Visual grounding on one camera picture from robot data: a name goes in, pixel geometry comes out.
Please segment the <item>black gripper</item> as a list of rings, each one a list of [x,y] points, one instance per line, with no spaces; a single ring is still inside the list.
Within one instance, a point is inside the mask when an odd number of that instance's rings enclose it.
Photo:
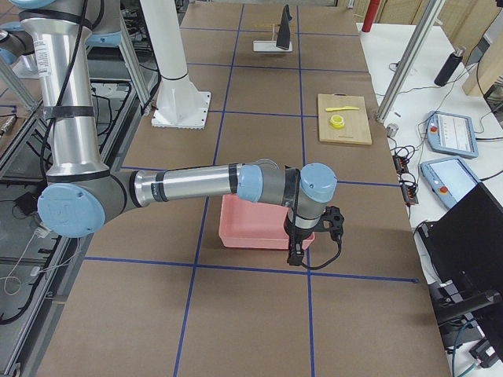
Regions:
[[[314,241],[314,232],[311,229],[302,229],[292,224],[289,219],[284,221],[284,231],[288,236],[287,263],[293,266],[301,266],[306,250]]]

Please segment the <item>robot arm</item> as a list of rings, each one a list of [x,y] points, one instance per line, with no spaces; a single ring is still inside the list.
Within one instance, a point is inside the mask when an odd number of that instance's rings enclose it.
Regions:
[[[343,215],[331,205],[336,175],[321,163],[282,169],[262,159],[157,174],[111,172],[97,143],[86,41],[105,31],[119,31],[119,3],[18,1],[17,8],[34,43],[48,124],[45,144],[53,163],[46,169],[38,213],[49,229],[80,238],[150,203],[234,194],[287,208],[289,265],[303,265],[303,241],[314,232],[328,232],[341,243]]]

